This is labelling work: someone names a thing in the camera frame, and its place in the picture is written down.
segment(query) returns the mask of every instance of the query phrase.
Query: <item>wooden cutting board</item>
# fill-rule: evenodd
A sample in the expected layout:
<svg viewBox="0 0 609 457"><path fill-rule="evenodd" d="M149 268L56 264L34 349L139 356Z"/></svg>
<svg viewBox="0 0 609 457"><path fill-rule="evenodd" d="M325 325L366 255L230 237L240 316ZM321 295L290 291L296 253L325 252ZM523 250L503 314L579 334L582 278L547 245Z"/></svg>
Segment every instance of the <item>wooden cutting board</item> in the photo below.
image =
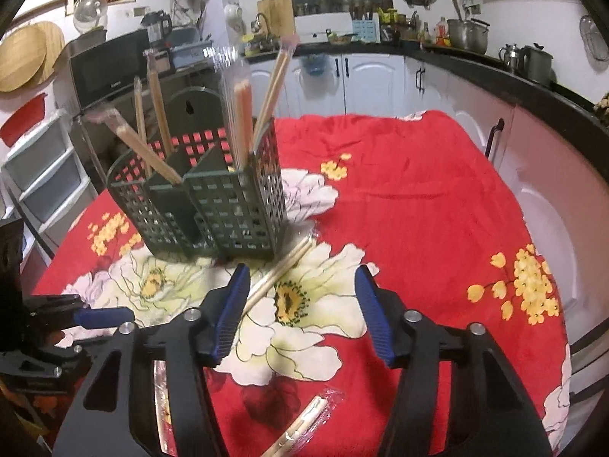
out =
<svg viewBox="0 0 609 457"><path fill-rule="evenodd" d="M34 74L29 82L28 86L37 86L46 81L51 75L55 73L53 65L62 52L63 47L66 45L66 40L63 37L62 29L53 22L38 22L33 25L40 29L46 38L46 56L42 67Z"/></svg>
<svg viewBox="0 0 609 457"><path fill-rule="evenodd" d="M294 9L292 0L260 0L258 11L269 19L270 32L275 36L291 36L296 34ZM264 19L261 19L263 32L267 32Z"/></svg>
<svg viewBox="0 0 609 457"><path fill-rule="evenodd" d="M0 92L9 93L28 82L46 57L45 33L34 26L17 29L0 44Z"/></svg>

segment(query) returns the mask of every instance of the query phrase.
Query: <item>cloth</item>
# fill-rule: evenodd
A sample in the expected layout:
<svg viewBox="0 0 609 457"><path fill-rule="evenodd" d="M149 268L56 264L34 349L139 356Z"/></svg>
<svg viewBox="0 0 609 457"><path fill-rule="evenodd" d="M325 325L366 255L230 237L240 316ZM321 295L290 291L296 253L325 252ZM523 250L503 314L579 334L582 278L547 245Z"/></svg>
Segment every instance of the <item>cloth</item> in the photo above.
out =
<svg viewBox="0 0 609 457"><path fill-rule="evenodd" d="M362 263L381 287L437 323L483 323L554 447L571 376L558 290L516 199L461 126L432 111L402 120L306 116L277 120L276 130L289 218L315 219L320 235L244 318L229 356L206 370L230 455L260 456L325 387L344 400L301 455L376 455L399 372L385 368L365 335L353 290ZM36 293L127 305L147 326L198 305L226 284L231 267L151 256L105 192L68 234ZM263 272L264 264L252 264L252 282ZM88 334L72 329L65 342ZM432 453L443 449L448 422L445 375Z"/></svg>

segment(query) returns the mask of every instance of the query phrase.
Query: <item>metal bolt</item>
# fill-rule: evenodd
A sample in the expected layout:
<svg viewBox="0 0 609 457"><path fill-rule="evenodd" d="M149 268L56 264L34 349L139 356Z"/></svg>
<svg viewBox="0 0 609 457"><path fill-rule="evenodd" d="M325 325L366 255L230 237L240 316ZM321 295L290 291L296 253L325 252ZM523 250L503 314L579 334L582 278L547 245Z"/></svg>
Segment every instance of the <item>metal bolt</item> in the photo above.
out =
<svg viewBox="0 0 609 457"><path fill-rule="evenodd" d="M184 312L184 319L186 321L196 321L200 317L201 317L201 311L199 311L197 308L186 310Z"/></svg>
<svg viewBox="0 0 609 457"><path fill-rule="evenodd" d="M471 323L470 331L474 335L484 335L486 333L486 328L484 328L482 323Z"/></svg>
<svg viewBox="0 0 609 457"><path fill-rule="evenodd" d="M422 320L422 314L417 310L408 310L404 313L404 319L410 323L418 323Z"/></svg>
<svg viewBox="0 0 609 457"><path fill-rule="evenodd" d="M129 335L135 329L135 325L132 322L123 323L118 327L118 331L120 331L123 335Z"/></svg>

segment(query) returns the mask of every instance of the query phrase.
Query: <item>cabinet door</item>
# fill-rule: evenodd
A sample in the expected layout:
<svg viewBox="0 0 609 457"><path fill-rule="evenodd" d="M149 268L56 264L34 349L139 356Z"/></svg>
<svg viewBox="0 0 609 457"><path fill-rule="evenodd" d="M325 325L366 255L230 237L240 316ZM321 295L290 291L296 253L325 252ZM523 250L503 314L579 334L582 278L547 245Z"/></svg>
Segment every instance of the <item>cabinet door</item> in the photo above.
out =
<svg viewBox="0 0 609 457"><path fill-rule="evenodd" d="M556 279L573 343L609 317L609 187L573 146L519 108L499 174Z"/></svg>
<svg viewBox="0 0 609 457"><path fill-rule="evenodd" d="M324 72L311 75L300 59L293 59L285 77L290 116L344 115L345 91L341 56L328 56Z"/></svg>
<svg viewBox="0 0 609 457"><path fill-rule="evenodd" d="M344 54L346 113L404 115L404 58L387 54Z"/></svg>
<svg viewBox="0 0 609 457"><path fill-rule="evenodd" d="M419 79L420 91L417 91L421 100L421 110L436 109L451 114L450 102L446 93L448 91L448 72L427 63L421 63Z"/></svg>
<svg viewBox="0 0 609 457"><path fill-rule="evenodd" d="M510 136L514 107L452 74L448 75L447 96L446 113L464 128L482 152L486 149L491 129L497 125L500 118L503 118L503 131L497 132L494 136L489 156L495 168L499 168L505 152L505 144Z"/></svg>
<svg viewBox="0 0 609 457"><path fill-rule="evenodd" d="M264 62L254 63L250 65L252 71L252 109L254 116L257 116L264 102L264 96L266 95L267 89L269 89L270 76L275 67L275 60L268 60ZM279 99L277 100L277 106L275 108L275 118L289 117L290 108L287 103L285 85L279 93Z"/></svg>

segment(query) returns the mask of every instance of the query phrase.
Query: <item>round wooden board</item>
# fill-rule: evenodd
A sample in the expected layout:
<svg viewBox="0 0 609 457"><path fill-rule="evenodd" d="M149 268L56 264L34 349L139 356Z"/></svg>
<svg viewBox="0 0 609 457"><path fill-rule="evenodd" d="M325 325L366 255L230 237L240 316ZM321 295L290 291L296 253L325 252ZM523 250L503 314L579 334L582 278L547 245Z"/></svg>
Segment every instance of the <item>round wooden board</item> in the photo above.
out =
<svg viewBox="0 0 609 457"><path fill-rule="evenodd" d="M46 57L42 67L36 72L34 77L28 82L28 86L37 86L46 81L55 73L53 65L66 45L62 29L53 22L38 22L34 27L40 29L46 37Z"/></svg>
<svg viewBox="0 0 609 457"><path fill-rule="evenodd" d="M28 82L46 56L45 33L34 26L17 29L0 44L0 92L9 93Z"/></svg>

